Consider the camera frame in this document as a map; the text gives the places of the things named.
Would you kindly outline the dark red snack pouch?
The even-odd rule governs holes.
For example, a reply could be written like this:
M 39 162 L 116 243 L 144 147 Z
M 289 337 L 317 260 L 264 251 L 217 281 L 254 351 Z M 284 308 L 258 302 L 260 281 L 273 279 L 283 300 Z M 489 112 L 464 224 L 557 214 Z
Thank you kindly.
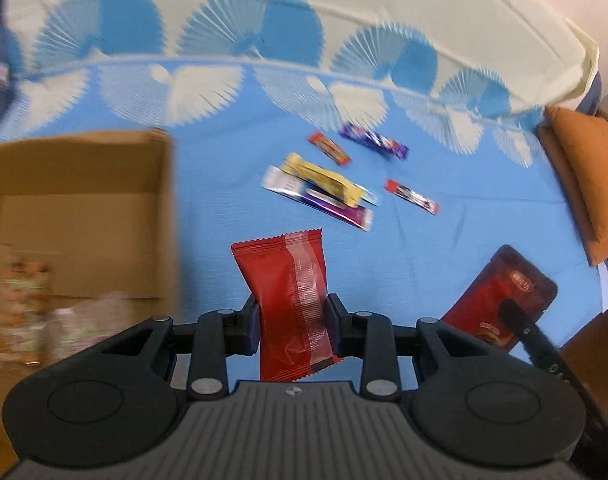
M 512 300 L 531 320 L 538 321 L 557 294 L 553 280 L 512 246 L 504 245 L 441 321 L 497 349 L 510 351 L 518 337 L 500 319 L 500 304 Z

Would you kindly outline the red foil snack packet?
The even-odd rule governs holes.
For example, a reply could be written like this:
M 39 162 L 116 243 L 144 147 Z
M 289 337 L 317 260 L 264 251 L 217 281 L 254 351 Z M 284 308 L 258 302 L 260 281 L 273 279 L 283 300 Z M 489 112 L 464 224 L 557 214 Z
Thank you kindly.
M 295 382 L 339 363 L 324 312 L 321 230 L 246 240 L 231 251 L 261 310 L 261 380 Z

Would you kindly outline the yellow snack wrapper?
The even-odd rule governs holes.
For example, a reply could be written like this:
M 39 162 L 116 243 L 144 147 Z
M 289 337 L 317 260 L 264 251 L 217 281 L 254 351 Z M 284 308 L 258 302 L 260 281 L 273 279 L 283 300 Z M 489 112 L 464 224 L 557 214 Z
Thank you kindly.
M 356 208 L 362 202 L 374 206 L 379 203 L 377 195 L 363 186 L 348 180 L 338 172 L 306 162 L 299 154 L 289 154 L 280 169 L 290 176 L 313 183 L 346 206 Z

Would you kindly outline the red black snack bar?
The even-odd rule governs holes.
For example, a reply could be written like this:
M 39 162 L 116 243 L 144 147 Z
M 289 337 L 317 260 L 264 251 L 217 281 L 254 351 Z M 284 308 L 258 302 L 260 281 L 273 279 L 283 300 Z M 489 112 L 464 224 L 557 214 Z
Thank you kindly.
M 400 184 L 400 182 L 388 179 L 385 181 L 384 188 L 391 194 L 422 208 L 429 214 L 437 216 L 440 211 L 440 204 L 435 200 L 430 200 L 430 198 L 414 191 L 412 188 L 408 188 L 408 186 Z

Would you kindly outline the silver purple snack pouch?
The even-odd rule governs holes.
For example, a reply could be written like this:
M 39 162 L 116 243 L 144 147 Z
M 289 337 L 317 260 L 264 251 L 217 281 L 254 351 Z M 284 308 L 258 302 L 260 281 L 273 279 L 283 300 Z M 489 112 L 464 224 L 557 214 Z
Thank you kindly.
M 270 192 L 290 198 L 369 232 L 374 213 L 371 209 L 358 205 L 350 207 L 340 200 L 321 191 L 316 185 L 286 174 L 280 168 L 269 166 L 262 180 L 262 187 Z

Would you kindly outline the clear bag of pastel candies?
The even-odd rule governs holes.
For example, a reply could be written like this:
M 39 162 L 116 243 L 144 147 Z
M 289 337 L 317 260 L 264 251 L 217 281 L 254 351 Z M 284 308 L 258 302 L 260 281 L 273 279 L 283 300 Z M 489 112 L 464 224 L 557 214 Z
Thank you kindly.
M 59 362 L 134 323 L 133 307 L 122 292 L 53 310 L 46 325 L 47 358 L 50 363 Z

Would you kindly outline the brown cardboard box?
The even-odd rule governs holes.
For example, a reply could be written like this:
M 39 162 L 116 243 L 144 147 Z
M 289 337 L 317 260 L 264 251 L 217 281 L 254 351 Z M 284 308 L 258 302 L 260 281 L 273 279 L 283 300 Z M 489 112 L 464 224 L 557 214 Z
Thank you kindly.
M 176 315 L 174 177 L 160 129 L 0 143 L 0 309 L 2 269 L 20 255 L 50 265 L 50 308 L 122 292 L 138 321 Z M 0 477 L 18 461 L 1 407 L 31 371 L 0 362 Z

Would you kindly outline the small red orange bar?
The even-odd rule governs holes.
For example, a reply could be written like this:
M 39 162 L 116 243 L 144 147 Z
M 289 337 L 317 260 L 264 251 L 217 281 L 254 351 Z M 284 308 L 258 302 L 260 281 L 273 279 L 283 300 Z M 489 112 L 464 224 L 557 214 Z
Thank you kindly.
M 330 157 L 338 166 L 348 165 L 352 159 L 347 152 L 323 133 L 316 131 L 307 138 L 310 144 L 317 146 L 326 156 Z

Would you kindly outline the purple candy bar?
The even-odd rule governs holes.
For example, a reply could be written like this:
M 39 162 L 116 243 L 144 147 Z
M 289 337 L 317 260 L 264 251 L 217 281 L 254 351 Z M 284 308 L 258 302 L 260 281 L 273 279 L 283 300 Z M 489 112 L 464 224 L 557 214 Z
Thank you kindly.
M 340 130 L 340 136 L 366 146 L 371 151 L 385 156 L 394 156 L 400 160 L 405 160 L 408 154 L 408 147 L 406 145 L 358 125 L 344 125 Z

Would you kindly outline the clear bag of mixed nuts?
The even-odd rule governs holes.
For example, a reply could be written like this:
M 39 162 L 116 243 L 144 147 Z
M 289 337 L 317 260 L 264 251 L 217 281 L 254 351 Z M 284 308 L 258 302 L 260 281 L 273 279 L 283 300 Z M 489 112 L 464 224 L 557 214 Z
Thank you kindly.
M 50 264 L 35 255 L 9 252 L 0 278 L 2 364 L 42 364 L 50 297 Z

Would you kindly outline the orange cushion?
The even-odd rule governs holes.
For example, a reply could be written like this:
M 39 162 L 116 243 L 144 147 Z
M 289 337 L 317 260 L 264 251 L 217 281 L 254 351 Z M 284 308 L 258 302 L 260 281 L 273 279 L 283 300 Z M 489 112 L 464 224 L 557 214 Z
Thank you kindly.
M 608 121 L 550 106 L 539 143 L 566 193 L 588 263 L 608 258 Z

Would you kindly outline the blue white fan-pattern sheet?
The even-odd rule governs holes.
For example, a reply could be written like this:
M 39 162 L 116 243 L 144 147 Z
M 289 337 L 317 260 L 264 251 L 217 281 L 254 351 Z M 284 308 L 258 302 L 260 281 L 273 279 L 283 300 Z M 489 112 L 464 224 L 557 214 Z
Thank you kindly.
M 580 29 L 544 0 L 5 0 L 16 99 L 0 142 L 159 127 L 175 144 L 179 313 L 237 307 L 238 240 L 321 229 L 329 287 L 395 321 L 443 315 L 502 245 L 558 286 L 564 344 L 598 273 L 535 129 L 585 83 Z M 340 136 L 346 124 L 405 160 Z M 319 131 L 352 161 L 307 138 Z M 365 232 L 262 187 L 286 157 L 377 195 Z M 391 179 L 440 204 L 391 194 Z

